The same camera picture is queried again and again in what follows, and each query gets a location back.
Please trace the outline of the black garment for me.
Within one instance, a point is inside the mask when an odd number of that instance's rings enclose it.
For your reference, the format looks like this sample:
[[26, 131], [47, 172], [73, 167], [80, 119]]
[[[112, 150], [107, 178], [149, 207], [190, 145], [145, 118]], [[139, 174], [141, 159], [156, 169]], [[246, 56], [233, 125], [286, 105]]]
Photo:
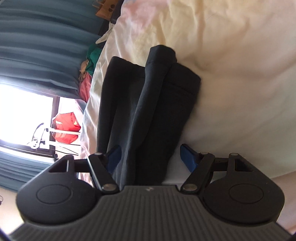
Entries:
[[102, 85], [97, 151], [121, 147], [121, 159], [107, 163], [120, 188], [163, 182], [200, 85], [200, 77], [163, 45], [150, 49], [145, 66], [112, 57]]

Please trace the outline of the teal left curtain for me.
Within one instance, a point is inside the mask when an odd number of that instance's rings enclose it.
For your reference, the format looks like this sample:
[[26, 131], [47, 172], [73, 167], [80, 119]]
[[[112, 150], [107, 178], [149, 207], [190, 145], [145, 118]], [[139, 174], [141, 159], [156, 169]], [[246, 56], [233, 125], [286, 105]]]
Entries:
[[54, 163], [54, 159], [1, 147], [1, 188], [17, 192]]

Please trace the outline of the teal curtain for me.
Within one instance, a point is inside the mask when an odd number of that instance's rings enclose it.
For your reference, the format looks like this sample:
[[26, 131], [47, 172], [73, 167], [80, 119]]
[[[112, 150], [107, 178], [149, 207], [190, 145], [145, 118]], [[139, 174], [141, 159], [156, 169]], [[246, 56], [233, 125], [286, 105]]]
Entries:
[[92, 1], [1, 1], [1, 83], [78, 98], [80, 65], [102, 24]]
[[1, 188], [17, 192], [54, 163], [54, 159], [1, 147]]

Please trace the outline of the red bag on stand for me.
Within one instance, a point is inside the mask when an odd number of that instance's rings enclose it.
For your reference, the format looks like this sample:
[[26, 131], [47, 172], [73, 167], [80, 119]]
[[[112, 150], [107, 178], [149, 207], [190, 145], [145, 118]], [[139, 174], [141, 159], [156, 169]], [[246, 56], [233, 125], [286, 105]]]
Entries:
[[79, 137], [78, 134], [66, 133], [66, 132], [80, 132], [81, 126], [74, 114], [70, 113], [58, 113], [52, 119], [52, 128], [61, 132], [52, 132], [53, 138], [62, 144], [72, 144]]

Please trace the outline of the pink clothing pile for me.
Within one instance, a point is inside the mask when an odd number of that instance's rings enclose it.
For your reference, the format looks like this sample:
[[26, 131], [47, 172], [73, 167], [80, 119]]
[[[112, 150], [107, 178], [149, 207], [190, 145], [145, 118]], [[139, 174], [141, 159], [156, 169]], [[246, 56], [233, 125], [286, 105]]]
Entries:
[[84, 72], [79, 76], [79, 96], [80, 98], [88, 102], [90, 97], [90, 87], [91, 87], [92, 76], [88, 72]]

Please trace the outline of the pastel bed sheet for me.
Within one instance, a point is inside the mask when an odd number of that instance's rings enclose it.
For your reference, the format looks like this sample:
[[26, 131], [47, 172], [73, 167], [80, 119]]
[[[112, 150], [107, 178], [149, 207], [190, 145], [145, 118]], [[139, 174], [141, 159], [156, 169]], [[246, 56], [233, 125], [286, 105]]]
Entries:
[[240, 153], [295, 185], [295, 1], [125, 1], [95, 68], [82, 155], [96, 149], [111, 58], [143, 66], [159, 44], [202, 80], [182, 141], [216, 156]]

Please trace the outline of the green clothing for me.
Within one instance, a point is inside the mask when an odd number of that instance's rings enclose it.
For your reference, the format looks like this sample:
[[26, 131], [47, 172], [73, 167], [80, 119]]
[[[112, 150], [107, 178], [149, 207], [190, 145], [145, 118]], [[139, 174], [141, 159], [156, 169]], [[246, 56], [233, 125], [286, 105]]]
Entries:
[[93, 76], [94, 74], [94, 70], [101, 53], [102, 48], [100, 48], [97, 44], [92, 44], [87, 51], [86, 60], [88, 63], [85, 70], [90, 76]]

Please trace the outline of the teal right curtain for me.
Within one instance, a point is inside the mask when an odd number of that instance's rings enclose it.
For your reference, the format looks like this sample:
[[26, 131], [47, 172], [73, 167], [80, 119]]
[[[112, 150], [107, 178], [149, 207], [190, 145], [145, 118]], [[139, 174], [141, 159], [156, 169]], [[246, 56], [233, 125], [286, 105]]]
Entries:
[[1, 83], [78, 98], [80, 65], [102, 24], [92, 1], [1, 1]]

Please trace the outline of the white tote bag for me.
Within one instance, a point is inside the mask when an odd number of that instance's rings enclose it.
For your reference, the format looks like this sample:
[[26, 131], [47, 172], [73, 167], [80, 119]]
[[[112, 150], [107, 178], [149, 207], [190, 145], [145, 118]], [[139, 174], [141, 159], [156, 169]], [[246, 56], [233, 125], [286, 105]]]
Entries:
[[99, 31], [99, 34], [102, 34], [101, 37], [99, 37], [95, 44], [101, 44], [105, 41], [107, 41], [109, 35], [111, 34], [112, 30], [114, 28], [114, 24], [111, 22], [104, 23]]

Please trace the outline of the dark window frame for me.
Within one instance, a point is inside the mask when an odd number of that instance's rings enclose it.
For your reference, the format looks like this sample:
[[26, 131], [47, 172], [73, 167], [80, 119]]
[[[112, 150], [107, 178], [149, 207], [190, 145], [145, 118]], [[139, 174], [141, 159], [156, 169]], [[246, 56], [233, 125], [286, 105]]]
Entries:
[[1, 108], [3, 113], [9, 114], [8, 120], [1, 118], [1, 147], [19, 155], [57, 160], [50, 127], [59, 100], [58, 97], [26, 92], [21, 94], [20, 101]]

